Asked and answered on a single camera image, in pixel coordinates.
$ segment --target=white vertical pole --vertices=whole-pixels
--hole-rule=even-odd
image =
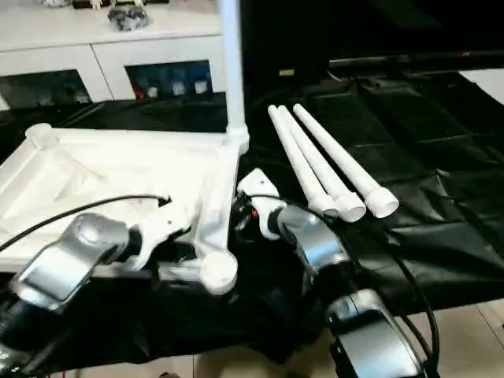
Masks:
[[[240,145],[240,153],[248,150],[249,133],[245,123],[243,99],[242,36],[240,29],[240,0],[220,0],[222,39],[224,41],[224,66],[226,68],[226,102],[228,127],[226,132],[232,142]]]

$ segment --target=glass cabinet door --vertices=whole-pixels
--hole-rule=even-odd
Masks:
[[[126,67],[135,97],[174,98],[212,93],[208,61],[186,61]]]
[[[91,102],[75,69],[3,76],[0,94],[10,109]]]
[[[89,45],[0,53],[0,109],[111,99]]]
[[[101,43],[94,53],[116,100],[225,91],[219,35]]]

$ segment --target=black tablecloth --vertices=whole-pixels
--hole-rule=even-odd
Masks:
[[[367,214],[335,230],[395,313],[422,310],[391,260],[400,255],[435,308],[504,296],[504,106],[457,75],[288,88],[246,101],[250,149],[239,178],[259,167],[280,193],[306,203],[267,114],[301,102],[400,199],[392,216]],[[57,128],[222,132],[224,97],[107,102],[0,114],[0,158],[39,122]],[[145,362],[246,343],[282,361],[320,332],[303,309],[302,269],[282,242],[230,235],[239,260],[235,293],[145,280],[93,280],[73,306],[73,330],[44,369]]]

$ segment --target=tile floor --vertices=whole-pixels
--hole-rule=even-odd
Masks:
[[[436,312],[436,317],[441,334],[439,373],[442,378],[504,377],[504,300],[442,310]],[[412,320],[426,339],[430,339],[426,317],[413,315]],[[328,354],[330,343],[330,335],[324,333],[284,366],[275,365],[247,348],[233,347],[197,356],[163,358],[146,365],[96,367],[68,372],[66,376],[158,378],[163,372],[175,372],[180,378],[336,378]]]

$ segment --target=black cable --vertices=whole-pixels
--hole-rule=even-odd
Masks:
[[[390,255],[397,266],[401,269],[402,274],[404,274],[404,277],[408,280],[417,297],[424,303],[424,311],[427,314],[428,324],[432,334],[432,367],[437,369],[439,365],[439,328],[437,320],[435,319],[434,311],[432,311],[432,307],[425,296],[425,293],[418,285],[417,279],[408,269],[406,264],[400,258],[395,256],[395,254]]]
[[[331,219],[330,217],[326,217],[325,215],[320,214],[320,213],[310,209],[307,206],[299,205],[298,203],[296,203],[294,201],[291,201],[286,198],[282,198],[278,195],[247,195],[247,197],[249,197],[249,198],[254,198],[254,197],[271,198],[271,199],[277,199],[280,201],[284,201],[289,205],[297,206],[299,209],[303,209],[306,212],[313,214],[314,216],[318,217],[326,224],[328,223],[328,219]],[[438,376],[437,369],[438,369],[438,365],[439,365],[439,327],[437,324],[437,320],[435,319],[434,311],[432,310],[431,304],[428,301],[425,293],[422,291],[422,289],[418,285],[417,279],[411,273],[411,271],[408,269],[406,264],[404,264],[404,262],[400,258],[395,256],[394,254],[390,254],[390,255],[394,259],[397,266],[401,269],[406,280],[412,286],[413,290],[415,291],[416,296],[424,304],[424,311],[427,314],[428,323],[429,323],[429,327],[431,329],[431,334],[432,334],[432,351],[431,351],[429,345],[427,344],[427,341],[425,340],[425,338],[421,334],[421,332],[410,321],[410,319],[408,317],[403,317],[403,320],[406,323],[406,325],[408,326],[408,328],[411,330],[411,332],[414,334],[415,338],[418,340],[422,349],[425,352],[425,355],[427,357],[427,368],[428,368],[429,378],[430,377],[437,377]]]
[[[421,348],[425,353],[425,356],[427,357],[427,361],[425,362],[424,367],[425,371],[428,374],[428,378],[439,378],[437,367],[433,365],[431,347],[428,345],[424,336],[417,328],[417,326],[406,315],[401,315],[401,319],[402,321],[404,321],[404,323],[410,329],[410,331],[414,334],[415,338],[420,343]]]
[[[68,216],[73,215],[75,213],[80,213],[81,211],[91,209],[93,207],[105,205],[106,203],[124,201],[126,199],[146,199],[146,198],[157,199],[160,202],[160,205],[163,205],[163,204],[169,202],[169,200],[167,198],[163,198],[158,195],[121,195],[120,197],[107,198],[107,199],[103,199],[101,201],[92,202],[87,205],[83,205],[80,207],[76,207],[75,209],[65,211],[64,213],[55,215],[54,217],[43,220],[42,222],[35,224],[34,226],[31,226],[30,228],[27,228],[26,230],[20,232],[19,234],[15,235],[13,238],[11,238],[11,239],[7,240],[5,243],[3,243],[0,246],[0,253],[2,251],[4,251],[5,249],[9,248],[10,246],[12,246],[14,243],[16,243],[16,242],[20,241],[21,239],[23,239],[24,237],[30,235],[32,232],[35,232],[39,228],[47,226],[50,223],[54,223],[55,221],[59,221],[61,218],[68,217]]]

